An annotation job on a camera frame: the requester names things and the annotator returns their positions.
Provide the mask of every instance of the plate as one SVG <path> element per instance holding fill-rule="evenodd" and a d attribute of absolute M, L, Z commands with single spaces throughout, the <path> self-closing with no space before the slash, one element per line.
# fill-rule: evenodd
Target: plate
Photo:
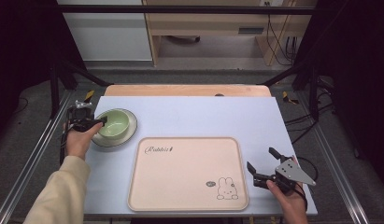
<path fill-rule="evenodd" d="M 135 133 L 137 127 L 136 116 L 129 110 L 122 109 L 130 118 L 130 126 L 127 129 L 126 135 L 117 140 L 111 140 L 104 138 L 101 134 L 97 133 L 93 136 L 92 141 L 100 147 L 116 147 L 127 142 Z"/>

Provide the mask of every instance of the human hand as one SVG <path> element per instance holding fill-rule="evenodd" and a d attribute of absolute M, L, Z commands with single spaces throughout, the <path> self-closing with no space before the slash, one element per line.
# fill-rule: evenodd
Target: human hand
<path fill-rule="evenodd" d="M 66 138 L 66 152 L 68 156 L 77 156 L 82 160 L 85 160 L 87 150 L 90 147 L 92 137 L 98 133 L 103 126 L 102 122 L 99 122 L 92 126 L 92 128 L 84 133 L 70 130 Z"/>
<path fill-rule="evenodd" d="M 266 181 L 268 189 L 277 198 L 282 207 L 284 218 L 288 224 L 305 224 L 307 222 L 306 216 L 306 202 L 301 195 L 294 190 L 290 190 L 287 194 L 283 194 L 281 189 L 271 180 Z M 297 183 L 295 190 L 304 192 L 302 190 L 302 183 Z"/>

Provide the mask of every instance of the sleeve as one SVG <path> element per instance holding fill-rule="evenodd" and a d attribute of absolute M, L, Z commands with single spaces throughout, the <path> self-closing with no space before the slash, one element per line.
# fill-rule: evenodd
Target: sleeve
<path fill-rule="evenodd" d="M 83 223 L 89 165 L 67 156 L 40 192 L 24 223 Z"/>

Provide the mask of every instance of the beige tray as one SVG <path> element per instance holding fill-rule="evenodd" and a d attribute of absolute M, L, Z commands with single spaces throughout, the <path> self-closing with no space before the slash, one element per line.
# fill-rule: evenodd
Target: beige tray
<path fill-rule="evenodd" d="M 128 204 L 134 211 L 242 210 L 248 194 L 235 139 L 144 138 Z"/>

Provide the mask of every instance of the floor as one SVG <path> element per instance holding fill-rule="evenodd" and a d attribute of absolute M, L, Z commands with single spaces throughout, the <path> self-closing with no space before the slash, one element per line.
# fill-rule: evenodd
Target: floor
<path fill-rule="evenodd" d="M 278 56 L 280 63 L 286 63 L 283 56 Z M 218 37 L 202 36 L 200 42 L 192 39 L 179 39 L 167 37 L 163 39 L 160 58 L 157 66 L 146 63 L 121 64 L 92 64 L 90 72 L 107 81 L 121 83 L 233 83 L 257 84 L 270 77 L 274 77 L 286 69 L 287 65 L 275 62 L 266 66 L 253 37 Z M 293 77 L 287 77 L 270 88 L 277 98 L 278 106 L 284 120 L 299 118 L 307 113 L 305 91 L 294 92 L 291 88 Z M 80 85 L 74 93 L 74 98 L 83 97 L 85 91 L 92 86 L 89 80 L 78 77 Z M 104 88 L 94 86 L 97 95 L 103 94 Z M 288 93 L 290 101 L 283 100 L 283 92 Z M 331 102 L 325 90 L 320 90 L 320 106 Z M 25 90 L 20 100 L 20 112 L 14 114 L 9 124 L 12 127 L 5 130 L 3 142 L 0 143 L 0 202 L 7 197 L 10 189 L 17 180 L 32 153 L 39 135 L 50 115 L 50 103 L 43 106 L 42 99 L 50 100 L 50 85 L 42 83 Z M 296 154 L 312 160 L 320 170 L 319 184 L 313 191 L 313 198 L 319 210 L 319 215 L 310 218 L 310 223 L 384 223 L 384 187 L 368 161 L 356 160 L 351 150 L 352 145 L 344 133 L 341 123 L 330 107 L 322 110 L 320 122 L 311 129 L 293 147 Z M 291 140 L 296 140 L 304 129 L 311 125 L 310 119 L 303 119 L 300 123 L 289 126 Z M 31 176 L 25 193 L 19 198 L 20 202 L 14 207 L 9 223 L 21 223 L 35 195 L 44 187 L 48 176 L 58 169 L 58 153 L 56 144 L 61 136 L 61 130 L 52 133 L 47 150 L 42 154 L 36 167 L 35 174 Z M 308 172 L 308 164 L 301 164 Z M 341 168 L 340 176 L 334 176 Z M 361 205 L 364 210 L 358 211 Z M 362 212 L 363 216 L 354 216 L 353 211 Z M 85 223 L 129 223 L 127 218 L 96 218 L 89 217 Z M 254 223 L 273 223 L 271 217 L 256 217 Z"/>

